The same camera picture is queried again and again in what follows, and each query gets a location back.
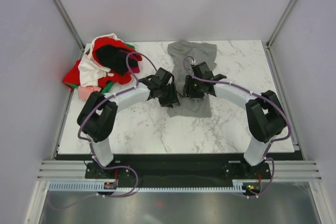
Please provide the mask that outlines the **grey t shirt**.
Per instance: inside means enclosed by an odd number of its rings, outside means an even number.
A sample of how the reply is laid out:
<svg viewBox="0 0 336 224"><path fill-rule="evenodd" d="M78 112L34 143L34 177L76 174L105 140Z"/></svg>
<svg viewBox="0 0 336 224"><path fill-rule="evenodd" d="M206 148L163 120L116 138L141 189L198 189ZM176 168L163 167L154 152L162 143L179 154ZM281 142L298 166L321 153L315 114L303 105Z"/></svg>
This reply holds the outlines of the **grey t shirt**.
<svg viewBox="0 0 336 224"><path fill-rule="evenodd" d="M183 66L183 60L185 57L191 56L197 63L205 62L210 70L214 70L216 68L215 59L217 56L217 46L208 43L179 40L169 44L167 52L174 63L172 74L175 78L177 97L180 102L179 106L168 108L168 116L171 118L175 116L210 118L212 112L208 95L200 99L191 99L183 95L185 77L187 76L187 72Z"/></svg>

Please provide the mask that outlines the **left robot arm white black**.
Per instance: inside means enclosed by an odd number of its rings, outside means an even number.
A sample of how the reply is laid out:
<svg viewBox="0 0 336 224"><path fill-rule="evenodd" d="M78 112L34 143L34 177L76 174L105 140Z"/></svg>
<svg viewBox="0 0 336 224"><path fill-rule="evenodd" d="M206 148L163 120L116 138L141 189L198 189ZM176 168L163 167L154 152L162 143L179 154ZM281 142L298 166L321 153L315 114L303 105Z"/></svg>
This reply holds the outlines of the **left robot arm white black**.
<svg viewBox="0 0 336 224"><path fill-rule="evenodd" d="M103 178L111 178L115 173L109 136L117 113L151 99L157 99L161 107L180 105L172 73L159 68L155 74L137 79L133 87L117 93L95 91L85 102L77 118L78 138L89 142L92 159L98 164L97 173Z"/></svg>

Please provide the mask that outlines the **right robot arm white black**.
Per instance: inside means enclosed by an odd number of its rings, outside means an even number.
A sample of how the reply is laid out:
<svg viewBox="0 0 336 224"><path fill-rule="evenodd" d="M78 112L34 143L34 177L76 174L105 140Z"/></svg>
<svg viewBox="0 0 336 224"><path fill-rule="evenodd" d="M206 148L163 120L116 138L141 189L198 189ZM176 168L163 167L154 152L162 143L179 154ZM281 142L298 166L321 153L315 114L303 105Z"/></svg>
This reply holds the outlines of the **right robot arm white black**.
<svg viewBox="0 0 336 224"><path fill-rule="evenodd" d="M213 75L205 62L196 64L194 59L192 62L189 59L192 57L183 60L184 70L192 82L187 85L188 88L197 94L209 94L230 101L246 111L251 140L240 172L245 178L254 178L272 143L285 140L291 134L290 123L276 93L271 90L253 92L222 74Z"/></svg>

